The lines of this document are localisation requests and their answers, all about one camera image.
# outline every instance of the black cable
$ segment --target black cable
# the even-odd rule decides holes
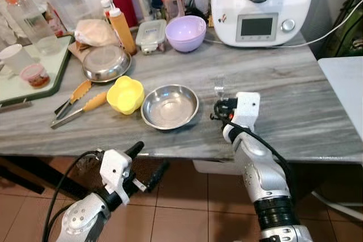
[[[47,218],[45,219],[45,223],[44,223],[44,229],[43,229],[43,238],[41,239],[42,242],[48,242],[47,241],[47,234],[48,234],[48,224],[49,224],[49,220],[50,220],[50,215],[52,214],[52,210],[53,210],[53,206],[54,203],[56,202],[56,198],[57,198],[57,194],[60,190],[60,187],[64,181],[64,179],[68,176],[69,172],[73,169],[73,167],[78,163],[79,160],[81,160],[83,157],[93,154],[95,156],[99,155],[101,152],[100,151],[87,151],[83,154],[81,154],[79,157],[76,158],[76,160],[72,163],[72,165],[67,169],[67,171],[63,174],[62,178],[60,179],[56,190],[54,192],[52,201],[50,202],[49,205],[49,209],[48,209],[48,213],[47,213]]]
[[[292,170],[288,164],[288,162],[285,160],[284,157],[282,157],[269,143],[267,143],[264,139],[262,139],[261,137],[259,137],[257,134],[253,133],[249,128],[244,128],[236,123],[231,122],[230,120],[228,120],[227,118],[224,118],[223,116],[220,115],[219,111],[218,111],[218,107],[220,105],[223,105],[223,101],[219,100],[215,103],[214,105],[214,112],[216,114],[216,116],[218,118],[220,118],[223,122],[231,125],[232,127],[238,128],[241,131],[247,133],[248,135],[252,136],[253,138],[255,138],[257,141],[259,141],[261,144],[263,144],[266,148],[268,148],[269,150],[271,150],[272,154],[274,156],[276,156],[276,158],[280,161],[281,167],[285,172],[285,176],[286,176],[286,182],[288,183],[289,189],[290,189],[290,194],[291,194],[291,199],[292,202],[295,203],[296,200],[296,191],[295,191],[295,186],[294,186],[294,178],[293,178],[293,174],[292,174]]]
[[[67,206],[64,206],[61,210],[59,210],[54,216],[53,218],[50,220],[49,225],[48,225],[48,233],[46,236],[46,240],[49,240],[49,235],[50,235],[50,231],[52,230],[52,227],[55,223],[55,221],[57,220],[58,216],[60,216],[60,214],[62,214],[65,210],[67,210],[72,204],[69,204]]]
[[[345,40],[345,38],[347,37],[347,35],[350,33],[350,31],[356,26],[356,24],[358,24],[359,23],[359,21],[360,20],[362,20],[362,18],[363,18],[363,15],[361,15],[355,22],[354,22],[354,24],[352,24],[351,26],[350,26],[350,28],[348,28],[348,30],[345,32],[345,34],[344,34],[344,36],[343,36],[343,38],[340,40],[340,43],[339,43],[339,47],[338,47],[338,50],[336,51],[336,53],[335,53],[335,56],[334,57],[337,57],[338,56],[338,54],[339,54],[339,51],[340,51],[340,49],[341,49],[341,46],[343,45],[343,43],[344,43],[344,40]]]

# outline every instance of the lavender plastic bowl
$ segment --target lavender plastic bowl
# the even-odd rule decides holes
[[[197,49],[204,40],[205,21],[194,15],[175,18],[166,26],[165,34],[171,46],[181,52]]]

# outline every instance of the marble countertop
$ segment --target marble countertop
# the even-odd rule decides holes
[[[182,54],[170,46],[164,54],[138,52],[127,75],[142,82],[145,93],[165,84],[190,87],[200,99],[196,117],[173,131],[147,126],[140,111],[123,116],[105,104],[56,129],[53,111],[84,81],[81,63],[71,58],[60,90],[33,106],[0,114],[0,155],[76,156],[95,148],[124,150],[142,140],[140,156],[231,160],[221,123],[209,115],[223,78],[226,96],[238,91],[261,94],[255,132],[294,162],[361,162],[363,145],[309,47],[242,49],[203,43]],[[111,84],[94,85],[78,109]]]

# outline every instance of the plastic bag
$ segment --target plastic bag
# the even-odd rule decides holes
[[[91,46],[118,44],[112,27],[100,19],[80,20],[74,31],[75,40]]]

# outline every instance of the stainless steel bowl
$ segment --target stainless steel bowl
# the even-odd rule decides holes
[[[115,45],[95,48],[83,61],[82,71],[92,82],[109,82],[126,73],[131,56]]]
[[[181,85],[167,85],[147,95],[141,116],[151,127],[171,130],[189,123],[198,108],[199,100],[192,90]]]

